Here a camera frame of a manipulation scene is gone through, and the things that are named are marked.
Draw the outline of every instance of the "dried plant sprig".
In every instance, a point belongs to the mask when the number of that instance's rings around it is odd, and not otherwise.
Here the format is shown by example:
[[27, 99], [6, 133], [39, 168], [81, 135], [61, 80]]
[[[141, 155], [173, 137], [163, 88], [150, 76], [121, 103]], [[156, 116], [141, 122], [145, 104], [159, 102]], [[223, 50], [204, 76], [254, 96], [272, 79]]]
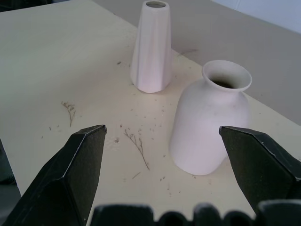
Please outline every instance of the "dried plant sprig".
[[142, 158], [143, 158], [143, 161], [147, 167], [148, 170], [150, 170], [145, 158], [144, 158], [144, 155], [143, 155], [143, 146], [142, 146], [142, 140], [141, 138], [139, 138], [139, 144], [137, 144], [137, 141], [136, 141], [136, 136], [134, 134], [128, 134], [127, 133], [127, 129], [124, 130], [124, 135], [126, 135], [134, 144], [135, 146], [137, 147], [138, 151], [140, 152], [140, 154], [142, 155]]
[[75, 116], [75, 110], [74, 110], [74, 105], [69, 104], [68, 102], [61, 102], [61, 104], [67, 109], [69, 118], [70, 118], [70, 127], [72, 125], [74, 116]]

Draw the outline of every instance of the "white vase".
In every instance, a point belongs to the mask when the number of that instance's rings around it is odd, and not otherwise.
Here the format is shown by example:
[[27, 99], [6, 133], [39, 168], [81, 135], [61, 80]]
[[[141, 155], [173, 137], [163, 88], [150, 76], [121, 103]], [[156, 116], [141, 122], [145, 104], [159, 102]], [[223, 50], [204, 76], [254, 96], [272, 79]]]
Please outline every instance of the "white vase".
[[250, 110], [242, 91], [252, 82], [250, 73], [229, 61], [203, 66], [204, 79], [182, 93], [170, 140], [175, 164], [193, 175], [213, 172], [227, 157], [220, 126], [247, 127]]
[[171, 80], [170, 11], [165, 2], [143, 3], [131, 79], [139, 90], [146, 93], [165, 89]]

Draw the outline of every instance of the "vase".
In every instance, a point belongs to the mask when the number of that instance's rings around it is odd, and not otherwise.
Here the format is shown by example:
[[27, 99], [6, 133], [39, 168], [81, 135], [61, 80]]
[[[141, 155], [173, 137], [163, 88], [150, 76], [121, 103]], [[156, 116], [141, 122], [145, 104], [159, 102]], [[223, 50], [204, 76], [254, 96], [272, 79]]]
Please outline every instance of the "vase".
[[133, 84], [146, 93], [159, 92], [170, 83], [170, 10], [165, 2], [143, 3], [130, 75]]
[[193, 175], [213, 172], [227, 157], [220, 126], [247, 127], [250, 119], [242, 91], [252, 77], [245, 68], [215, 60], [203, 66], [202, 74], [182, 92], [169, 144], [175, 164]]

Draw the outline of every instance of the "table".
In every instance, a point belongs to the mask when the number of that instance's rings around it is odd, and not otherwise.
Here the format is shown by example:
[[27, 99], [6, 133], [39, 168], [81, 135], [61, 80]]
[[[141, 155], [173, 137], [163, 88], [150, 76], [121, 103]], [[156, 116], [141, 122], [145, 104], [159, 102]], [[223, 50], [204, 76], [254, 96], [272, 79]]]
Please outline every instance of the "table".
[[[129, 78], [136, 28], [88, 0], [0, 13], [0, 31], [0, 138], [21, 194], [72, 133], [105, 124], [93, 207], [144, 203], [155, 219], [167, 210], [191, 219], [197, 203], [210, 202], [222, 215], [233, 209], [253, 215], [228, 159], [194, 178], [168, 154], [178, 99], [201, 78], [200, 65], [173, 52], [171, 84], [155, 94], [138, 91]], [[300, 126], [247, 98], [250, 128], [301, 158]], [[75, 104], [71, 127], [62, 101]], [[125, 129], [141, 137], [149, 171]]]

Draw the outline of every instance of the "vase opening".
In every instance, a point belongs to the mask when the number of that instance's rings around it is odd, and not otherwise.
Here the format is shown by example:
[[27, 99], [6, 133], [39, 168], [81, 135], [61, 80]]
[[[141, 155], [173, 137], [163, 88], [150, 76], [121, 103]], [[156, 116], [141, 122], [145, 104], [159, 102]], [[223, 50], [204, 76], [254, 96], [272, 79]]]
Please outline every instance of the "vase opening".
[[204, 79], [224, 91], [244, 91], [252, 83], [250, 73], [242, 66], [225, 60], [214, 60], [203, 66]]
[[146, 5], [151, 8], [163, 8], [166, 6], [166, 4], [161, 1], [148, 1]]

